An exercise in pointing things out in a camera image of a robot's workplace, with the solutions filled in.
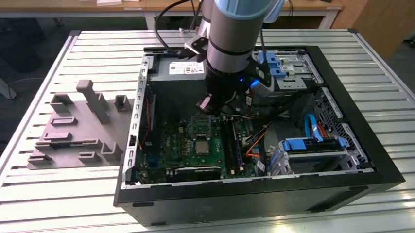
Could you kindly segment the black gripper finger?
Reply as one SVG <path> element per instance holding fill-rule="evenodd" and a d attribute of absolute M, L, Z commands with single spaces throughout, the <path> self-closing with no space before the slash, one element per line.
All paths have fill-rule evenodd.
<path fill-rule="evenodd" d="M 197 109 L 205 115 L 216 114 L 216 104 L 212 95 L 205 95 L 203 99 L 196 104 Z"/>

